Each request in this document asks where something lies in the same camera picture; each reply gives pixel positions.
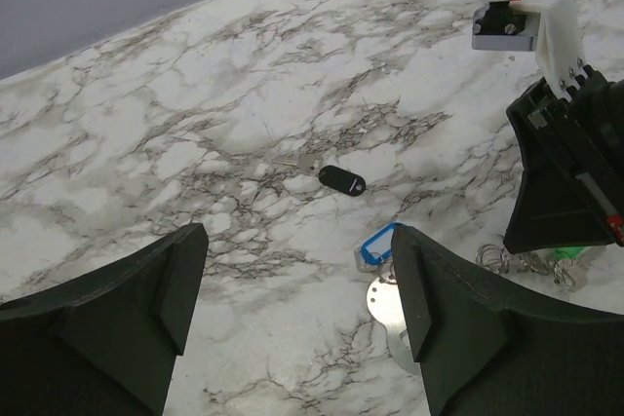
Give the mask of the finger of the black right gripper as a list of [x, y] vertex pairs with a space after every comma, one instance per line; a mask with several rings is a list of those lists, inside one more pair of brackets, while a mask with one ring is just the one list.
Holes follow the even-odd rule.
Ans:
[[518, 198], [503, 240], [513, 253], [564, 247], [561, 209], [569, 192], [562, 169], [571, 159], [560, 138], [560, 122], [568, 105], [537, 83], [506, 110], [523, 164]]

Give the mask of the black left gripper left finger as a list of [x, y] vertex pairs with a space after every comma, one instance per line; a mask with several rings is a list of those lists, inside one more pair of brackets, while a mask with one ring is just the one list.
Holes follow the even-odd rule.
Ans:
[[203, 225], [2, 304], [4, 415], [160, 415], [207, 258]]

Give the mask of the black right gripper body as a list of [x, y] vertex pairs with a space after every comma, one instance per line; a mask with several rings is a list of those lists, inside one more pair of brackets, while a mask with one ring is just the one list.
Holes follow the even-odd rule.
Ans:
[[623, 83], [594, 69], [560, 122], [571, 161], [562, 173], [569, 195], [561, 209], [562, 246], [623, 244]]

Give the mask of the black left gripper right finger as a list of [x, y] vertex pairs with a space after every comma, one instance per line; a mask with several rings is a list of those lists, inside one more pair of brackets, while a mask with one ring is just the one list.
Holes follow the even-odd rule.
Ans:
[[396, 227], [393, 263], [433, 415], [619, 415], [623, 319], [538, 293]]

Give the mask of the green key tag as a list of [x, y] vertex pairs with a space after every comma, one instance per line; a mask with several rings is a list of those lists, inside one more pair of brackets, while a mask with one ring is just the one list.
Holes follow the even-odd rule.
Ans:
[[559, 247], [552, 251], [553, 274], [556, 284], [577, 290], [587, 283], [592, 263], [605, 252], [604, 246]]

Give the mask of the blue key tag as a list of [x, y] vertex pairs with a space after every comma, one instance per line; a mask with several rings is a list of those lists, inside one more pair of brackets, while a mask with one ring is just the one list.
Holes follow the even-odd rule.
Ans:
[[386, 225], [355, 249], [356, 269], [359, 272], [376, 272], [392, 258], [391, 242], [397, 226], [397, 222]]

